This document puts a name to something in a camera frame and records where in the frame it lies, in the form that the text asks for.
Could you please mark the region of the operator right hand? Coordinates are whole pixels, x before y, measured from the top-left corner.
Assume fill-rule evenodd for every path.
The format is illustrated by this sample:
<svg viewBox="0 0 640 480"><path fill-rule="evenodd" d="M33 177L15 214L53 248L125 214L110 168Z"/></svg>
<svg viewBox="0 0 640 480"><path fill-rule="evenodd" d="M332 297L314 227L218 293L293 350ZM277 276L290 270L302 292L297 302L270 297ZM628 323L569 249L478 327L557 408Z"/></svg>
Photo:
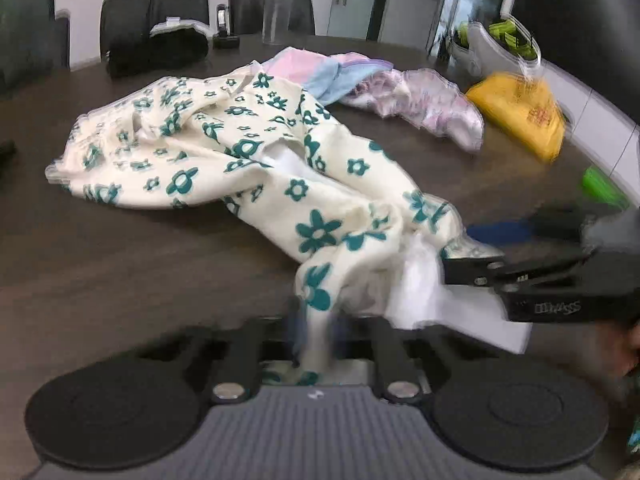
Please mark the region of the operator right hand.
<svg viewBox="0 0 640 480"><path fill-rule="evenodd" d="M624 388L626 377L639 366L639 325L599 322L591 333L594 370L608 386Z"/></svg>

